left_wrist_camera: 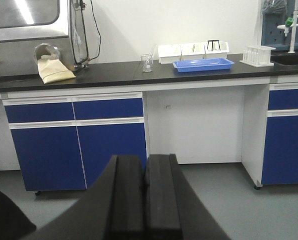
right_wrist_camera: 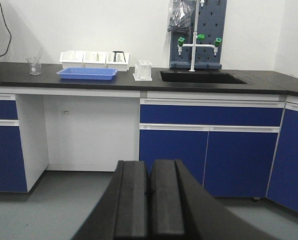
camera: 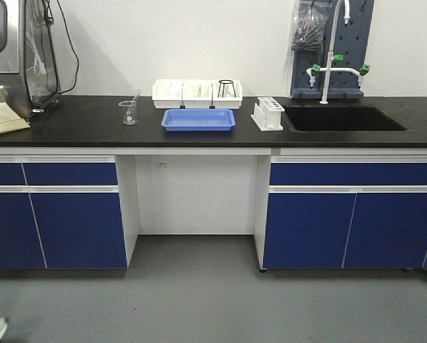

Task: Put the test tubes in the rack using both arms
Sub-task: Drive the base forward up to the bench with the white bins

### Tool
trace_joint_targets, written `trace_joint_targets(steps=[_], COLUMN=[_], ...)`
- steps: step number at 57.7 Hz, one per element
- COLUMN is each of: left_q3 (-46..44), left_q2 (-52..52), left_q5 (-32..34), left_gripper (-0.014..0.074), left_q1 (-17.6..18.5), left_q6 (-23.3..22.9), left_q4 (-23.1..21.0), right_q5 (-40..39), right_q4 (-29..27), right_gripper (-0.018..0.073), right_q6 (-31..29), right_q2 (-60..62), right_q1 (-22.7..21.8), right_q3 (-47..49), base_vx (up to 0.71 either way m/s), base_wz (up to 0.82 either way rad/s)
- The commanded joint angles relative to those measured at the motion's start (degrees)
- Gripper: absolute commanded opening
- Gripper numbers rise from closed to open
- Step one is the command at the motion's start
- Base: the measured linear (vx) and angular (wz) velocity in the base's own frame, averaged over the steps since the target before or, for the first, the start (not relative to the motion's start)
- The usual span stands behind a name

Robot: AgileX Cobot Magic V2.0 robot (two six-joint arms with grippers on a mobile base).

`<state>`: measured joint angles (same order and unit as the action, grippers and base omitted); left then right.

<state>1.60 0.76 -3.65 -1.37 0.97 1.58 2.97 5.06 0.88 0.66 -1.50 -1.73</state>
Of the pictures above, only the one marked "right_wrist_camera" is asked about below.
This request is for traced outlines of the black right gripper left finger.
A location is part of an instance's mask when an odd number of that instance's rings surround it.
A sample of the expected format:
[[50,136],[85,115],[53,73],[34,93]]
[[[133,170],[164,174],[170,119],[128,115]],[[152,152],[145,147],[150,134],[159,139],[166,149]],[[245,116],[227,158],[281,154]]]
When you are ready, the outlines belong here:
[[140,161],[119,161],[113,177],[74,240],[148,239],[147,170]]

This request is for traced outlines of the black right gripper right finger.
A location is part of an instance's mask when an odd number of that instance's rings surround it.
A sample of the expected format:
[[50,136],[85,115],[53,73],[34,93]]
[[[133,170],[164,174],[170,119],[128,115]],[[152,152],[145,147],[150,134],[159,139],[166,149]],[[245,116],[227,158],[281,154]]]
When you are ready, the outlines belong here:
[[179,159],[156,160],[150,181],[153,240],[273,239],[226,209]]

